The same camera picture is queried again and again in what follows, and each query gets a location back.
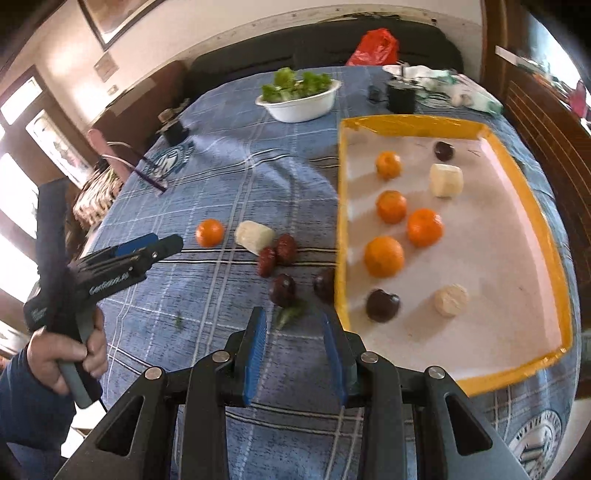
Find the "mandarin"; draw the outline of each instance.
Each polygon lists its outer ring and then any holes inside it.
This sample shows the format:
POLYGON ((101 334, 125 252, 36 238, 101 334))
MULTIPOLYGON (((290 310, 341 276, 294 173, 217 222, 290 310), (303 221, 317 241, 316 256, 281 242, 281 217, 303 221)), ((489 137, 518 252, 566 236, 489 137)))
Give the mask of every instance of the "mandarin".
POLYGON ((398 223, 406 217, 406 198, 396 190, 386 190, 375 202, 379 217, 386 223, 398 223))
POLYGON ((378 236, 366 245, 363 261, 373 277, 392 277, 404 266, 404 250, 394 238, 378 236))
POLYGON ((429 247, 443 236, 441 217, 428 208, 421 208, 408 217, 407 235, 415 247, 429 247))
POLYGON ((195 230, 195 239, 202 247, 215 247, 223 240, 224 231, 225 228, 219 220, 208 218, 195 230))
POLYGON ((381 152, 375 160, 375 168, 384 180, 396 178, 402 173, 400 157, 394 152, 381 152))

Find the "white wall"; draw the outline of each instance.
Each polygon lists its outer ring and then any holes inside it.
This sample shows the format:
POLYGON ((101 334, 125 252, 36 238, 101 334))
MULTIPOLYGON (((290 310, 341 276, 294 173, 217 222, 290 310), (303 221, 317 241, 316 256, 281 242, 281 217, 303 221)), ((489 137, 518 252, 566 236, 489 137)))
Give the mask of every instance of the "white wall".
POLYGON ((74 124, 84 130, 119 92, 173 57, 191 58, 224 44, 266 31, 311 23, 352 11, 389 11, 429 21, 458 46, 466 73, 478 79, 482 41, 480 0, 395 0, 375 5, 363 0, 167 0, 137 22, 110 49, 119 70, 102 83, 93 65, 103 51, 76 0, 68 0, 23 48, 0 92, 32 64, 74 124))

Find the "sleeve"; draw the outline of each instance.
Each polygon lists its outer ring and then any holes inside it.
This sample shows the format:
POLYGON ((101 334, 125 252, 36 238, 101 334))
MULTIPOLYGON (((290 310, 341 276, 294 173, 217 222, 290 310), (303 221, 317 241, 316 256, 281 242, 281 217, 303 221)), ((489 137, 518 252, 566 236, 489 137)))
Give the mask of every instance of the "sleeve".
POLYGON ((59 452, 76 409, 70 395, 56 394, 32 375, 25 348, 0 377, 0 412, 5 442, 59 452))

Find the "wooden cabinet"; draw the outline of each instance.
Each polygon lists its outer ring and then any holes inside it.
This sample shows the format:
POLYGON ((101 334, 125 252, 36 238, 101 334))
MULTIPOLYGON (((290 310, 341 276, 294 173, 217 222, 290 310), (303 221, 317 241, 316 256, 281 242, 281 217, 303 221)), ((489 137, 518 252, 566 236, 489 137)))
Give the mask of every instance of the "wooden cabinet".
POLYGON ((569 235, 583 328, 591 327, 591 135, 566 105, 508 65, 505 116, 540 163, 569 235))

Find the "human hand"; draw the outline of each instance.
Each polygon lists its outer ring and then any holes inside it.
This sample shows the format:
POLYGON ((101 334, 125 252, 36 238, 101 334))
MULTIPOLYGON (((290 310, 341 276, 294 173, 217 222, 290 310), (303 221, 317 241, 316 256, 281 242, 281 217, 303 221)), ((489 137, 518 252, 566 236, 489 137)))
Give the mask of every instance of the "human hand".
POLYGON ((48 332, 45 328, 33 333, 27 346, 27 361, 33 376, 60 395, 67 395, 70 389, 61 376, 57 360, 82 362, 84 370, 94 378, 100 378, 107 370, 107 341, 103 330, 105 318, 98 307, 94 321, 95 329, 86 346, 65 335, 48 332))

